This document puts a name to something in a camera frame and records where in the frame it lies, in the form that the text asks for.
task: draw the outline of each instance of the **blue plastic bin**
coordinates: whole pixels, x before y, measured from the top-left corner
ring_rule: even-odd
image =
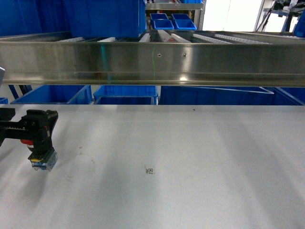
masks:
[[[1,0],[0,36],[70,30],[63,0]]]
[[[305,88],[303,87],[282,87],[283,90],[305,103]]]
[[[69,31],[64,0],[36,0],[42,32]]]
[[[101,97],[106,97],[106,98],[150,97],[152,98],[152,103],[149,104],[156,105],[158,99],[158,89],[156,86],[105,85],[105,86],[101,86],[96,92],[94,92],[93,96],[96,101]]]
[[[174,27],[176,30],[196,30],[197,27],[194,25],[192,20],[174,20]]]
[[[302,105],[275,88],[163,86],[163,105]]]
[[[173,30],[173,23],[171,20],[154,20],[152,28],[155,30]]]
[[[139,37],[146,29],[143,0],[65,0],[73,37]]]
[[[295,30],[294,30],[294,35],[297,37],[303,37],[305,38],[305,11],[303,11],[299,22],[297,23]]]
[[[100,97],[94,103],[108,105],[153,105],[152,97]]]
[[[91,86],[44,85],[11,102],[11,104],[90,104]]]
[[[9,100],[7,98],[0,98],[0,104],[9,104]]]
[[[190,20],[189,15],[185,13],[173,13],[172,18],[173,20]]]
[[[151,13],[151,20],[168,20],[166,13]]]
[[[1,0],[0,36],[41,33],[35,0]]]
[[[182,3],[201,3],[202,0],[181,0]]]

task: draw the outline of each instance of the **red button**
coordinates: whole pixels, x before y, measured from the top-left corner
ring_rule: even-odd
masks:
[[[34,142],[32,140],[21,139],[20,141],[26,145],[30,145],[30,146],[34,145]]]

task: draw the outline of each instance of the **small sticker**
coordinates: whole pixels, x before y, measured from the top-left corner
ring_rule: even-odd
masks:
[[[154,166],[145,166],[145,171],[147,174],[154,174]]]

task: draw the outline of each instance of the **clear plastic part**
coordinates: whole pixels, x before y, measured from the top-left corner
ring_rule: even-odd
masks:
[[[46,163],[41,162],[32,162],[32,167],[37,171],[38,169],[41,170],[48,170],[52,171],[54,165],[56,164],[58,160],[57,152],[54,151],[52,155],[50,156],[49,160]]]

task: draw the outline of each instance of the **metal rail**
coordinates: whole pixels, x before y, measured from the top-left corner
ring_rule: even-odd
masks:
[[[178,0],[148,0],[146,10],[200,10],[203,3],[180,3]]]
[[[158,31],[146,32],[150,42],[138,42],[142,36],[115,42],[54,42],[71,38],[67,33],[51,34],[51,42],[36,42],[38,35],[0,39],[3,84],[305,86],[304,39],[269,33],[167,32],[191,43],[162,42]],[[238,39],[213,44],[194,34],[270,44]]]

